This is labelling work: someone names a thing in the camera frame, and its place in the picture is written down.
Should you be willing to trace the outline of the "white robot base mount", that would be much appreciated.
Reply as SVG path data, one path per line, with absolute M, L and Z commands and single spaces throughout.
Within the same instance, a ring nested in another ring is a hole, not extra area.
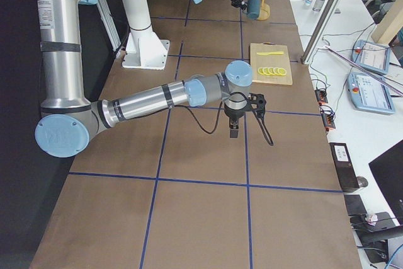
M 130 34 L 123 67 L 163 70 L 170 42 L 161 40 L 152 29 L 147 0 L 122 0 Z

